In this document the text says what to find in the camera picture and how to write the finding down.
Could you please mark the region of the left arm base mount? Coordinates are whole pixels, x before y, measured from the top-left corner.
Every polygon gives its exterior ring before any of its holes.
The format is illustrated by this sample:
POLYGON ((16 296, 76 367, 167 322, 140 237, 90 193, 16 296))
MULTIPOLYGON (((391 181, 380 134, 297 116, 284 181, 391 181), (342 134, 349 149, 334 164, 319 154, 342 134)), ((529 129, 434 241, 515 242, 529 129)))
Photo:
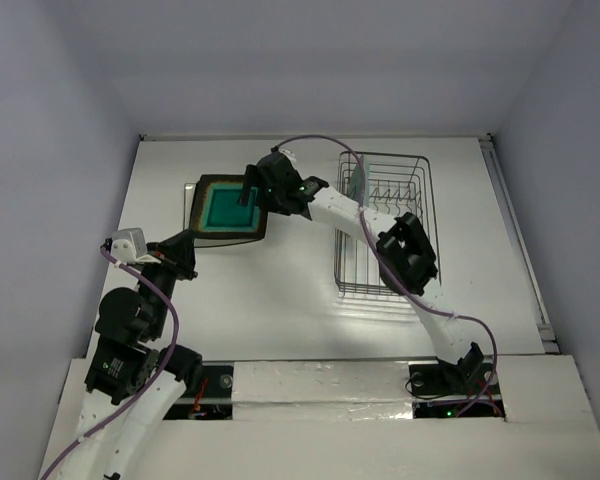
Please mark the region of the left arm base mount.
POLYGON ((231 420, 233 377, 233 363, 205 364, 197 389, 179 398, 164 420, 231 420))

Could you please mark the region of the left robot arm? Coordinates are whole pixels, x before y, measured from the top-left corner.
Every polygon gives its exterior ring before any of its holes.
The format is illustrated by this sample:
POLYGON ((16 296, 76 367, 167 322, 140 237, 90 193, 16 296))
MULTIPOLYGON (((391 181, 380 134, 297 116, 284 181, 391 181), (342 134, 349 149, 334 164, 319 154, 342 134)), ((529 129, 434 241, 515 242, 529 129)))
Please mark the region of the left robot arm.
POLYGON ((193 231, 148 243, 139 228, 118 230, 101 254, 136 284, 110 290, 99 303, 75 438, 44 479, 131 478, 168 410, 200 388, 202 357, 178 344, 172 303, 176 283, 197 276, 193 231))

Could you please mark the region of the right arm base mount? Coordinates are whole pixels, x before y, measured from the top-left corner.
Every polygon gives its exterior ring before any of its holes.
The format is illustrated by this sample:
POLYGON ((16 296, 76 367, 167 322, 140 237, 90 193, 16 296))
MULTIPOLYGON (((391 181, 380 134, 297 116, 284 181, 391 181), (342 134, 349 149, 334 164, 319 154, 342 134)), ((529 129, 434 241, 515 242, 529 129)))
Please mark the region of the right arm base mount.
POLYGON ((437 363, 409 365, 405 390, 412 398, 415 419, 452 419, 481 392, 490 380, 488 389, 464 411, 460 418, 506 417, 500 384, 497 376, 491 377, 492 363, 483 364, 468 387, 453 387, 442 376, 437 363))

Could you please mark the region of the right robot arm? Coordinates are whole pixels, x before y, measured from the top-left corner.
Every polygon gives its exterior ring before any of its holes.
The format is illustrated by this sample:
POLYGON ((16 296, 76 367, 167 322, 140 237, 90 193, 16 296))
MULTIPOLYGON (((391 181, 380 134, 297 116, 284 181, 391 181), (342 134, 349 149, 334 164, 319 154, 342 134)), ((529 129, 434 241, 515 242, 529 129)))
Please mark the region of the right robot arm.
POLYGON ((368 185, 363 158, 351 152, 361 174, 357 196, 350 198, 316 176, 303 178, 290 151, 272 150, 245 168, 239 204, 255 203, 268 213, 298 215, 364 241, 379 266, 385 286, 404 297, 424 326, 438 364, 442 384, 454 394, 467 394, 476 381, 484 355, 466 336, 460 317, 439 308, 436 254, 417 216, 391 216, 365 204, 368 185))

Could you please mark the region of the light blue rectangular plate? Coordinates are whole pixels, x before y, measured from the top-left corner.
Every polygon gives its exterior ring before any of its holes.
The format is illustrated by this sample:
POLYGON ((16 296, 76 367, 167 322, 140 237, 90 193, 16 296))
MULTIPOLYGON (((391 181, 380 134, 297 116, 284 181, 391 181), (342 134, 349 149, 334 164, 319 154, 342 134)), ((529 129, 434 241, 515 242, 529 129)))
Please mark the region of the light blue rectangular plate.
POLYGON ((346 196, 363 205, 369 203, 369 163, 363 154, 347 154, 341 162, 341 185, 346 196))

